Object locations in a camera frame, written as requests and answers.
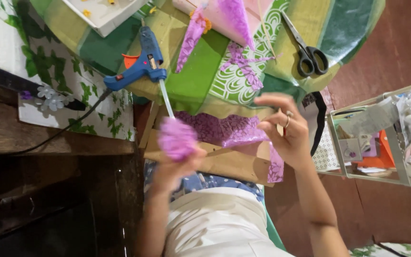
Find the woman's hand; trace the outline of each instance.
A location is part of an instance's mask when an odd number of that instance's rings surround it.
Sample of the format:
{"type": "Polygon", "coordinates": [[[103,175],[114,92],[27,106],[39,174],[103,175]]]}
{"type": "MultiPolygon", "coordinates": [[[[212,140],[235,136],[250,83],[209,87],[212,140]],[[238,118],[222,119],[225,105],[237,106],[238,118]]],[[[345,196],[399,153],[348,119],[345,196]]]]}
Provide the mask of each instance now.
{"type": "Polygon", "coordinates": [[[163,155],[157,170],[153,174],[150,190],[158,193],[171,193],[179,188],[180,179],[191,175],[201,165],[207,152],[199,147],[196,148],[185,161],[174,162],[166,155],[163,155]]]}
{"type": "Polygon", "coordinates": [[[310,164],[309,129],[307,121],[301,116],[293,97],[282,93],[264,93],[256,97],[254,102],[258,105],[279,107],[279,111],[266,117],[258,125],[259,129],[266,132],[283,161],[295,170],[302,170],[310,164]],[[289,118],[286,135],[282,136],[277,131],[277,124],[285,127],[288,123],[286,112],[293,115],[289,118]]]}

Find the woman's right hand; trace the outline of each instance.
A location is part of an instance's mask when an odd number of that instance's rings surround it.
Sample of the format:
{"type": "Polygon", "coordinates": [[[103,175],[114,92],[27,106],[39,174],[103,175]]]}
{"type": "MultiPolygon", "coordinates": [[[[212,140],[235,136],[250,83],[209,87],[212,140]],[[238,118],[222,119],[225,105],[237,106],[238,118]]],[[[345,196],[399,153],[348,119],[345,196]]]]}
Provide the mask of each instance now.
{"type": "Polygon", "coordinates": [[[258,105],[275,106],[279,111],[261,121],[259,129],[266,132],[280,157],[295,170],[305,169],[305,165],[312,162],[310,156],[309,129],[307,121],[301,116],[293,97],[282,93],[263,93],[256,97],[254,102],[258,105]],[[286,112],[290,111],[289,125],[286,135],[282,136],[277,131],[277,124],[285,127],[288,122],[286,112]]]}

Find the white box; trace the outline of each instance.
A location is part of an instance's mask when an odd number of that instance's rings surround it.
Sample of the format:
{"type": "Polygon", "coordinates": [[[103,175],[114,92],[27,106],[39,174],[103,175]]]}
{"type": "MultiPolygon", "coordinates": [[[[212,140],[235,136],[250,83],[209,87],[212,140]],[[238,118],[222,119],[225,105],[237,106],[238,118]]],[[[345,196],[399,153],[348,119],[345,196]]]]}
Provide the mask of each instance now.
{"type": "Polygon", "coordinates": [[[108,0],[63,0],[63,2],[105,38],[148,3],[148,0],[114,0],[114,4],[110,4],[108,0]],[[83,15],[83,10],[88,10],[90,16],[83,15]]]}

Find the green tablecloth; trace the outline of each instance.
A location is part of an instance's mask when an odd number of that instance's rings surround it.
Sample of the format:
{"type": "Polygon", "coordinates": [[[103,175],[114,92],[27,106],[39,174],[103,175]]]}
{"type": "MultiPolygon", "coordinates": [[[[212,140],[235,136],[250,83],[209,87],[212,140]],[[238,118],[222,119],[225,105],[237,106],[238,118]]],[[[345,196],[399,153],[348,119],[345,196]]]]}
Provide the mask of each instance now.
{"type": "MultiPolygon", "coordinates": [[[[253,105],[253,98],[262,92],[285,92],[300,101],[305,94],[322,90],[360,49],[385,6],[385,0],[275,0],[264,19],[276,54],[283,56],[277,62],[252,64],[264,85],[263,89],[253,91],[236,65],[219,70],[231,56],[227,50],[230,40],[213,30],[202,36],[183,70],[174,73],[189,17],[175,9],[172,0],[150,1],[106,38],[101,38],[62,0],[31,0],[31,3],[71,51],[105,75],[124,70],[121,54],[139,54],[137,33],[140,18],[145,17],[164,57],[162,67],[168,70],[166,87],[173,108],[219,118],[230,114],[254,116],[259,107],[253,105]],[[155,5],[157,11],[148,15],[155,5]],[[286,11],[307,45],[316,46],[328,56],[327,74],[304,79],[297,73],[298,48],[283,27],[281,10],[286,11]]],[[[254,38],[256,51],[246,48],[244,55],[271,56],[262,26],[254,38]]],[[[148,79],[140,79],[127,89],[150,100],[162,101],[158,84],[148,79]]]]}

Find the blue glue gun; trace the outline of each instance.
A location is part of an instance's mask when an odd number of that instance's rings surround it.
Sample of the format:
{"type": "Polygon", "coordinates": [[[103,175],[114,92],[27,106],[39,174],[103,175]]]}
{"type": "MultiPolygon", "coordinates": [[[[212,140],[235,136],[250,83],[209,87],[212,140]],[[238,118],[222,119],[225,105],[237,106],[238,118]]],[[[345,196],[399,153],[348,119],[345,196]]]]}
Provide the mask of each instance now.
{"type": "Polygon", "coordinates": [[[139,34],[142,48],[140,56],[123,54],[126,70],[121,74],[104,78],[104,84],[113,91],[123,89],[144,75],[147,75],[152,82],[166,79],[166,69],[159,68],[159,65],[163,63],[163,56],[159,50],[158,41],[143,20],[139,34]]]}

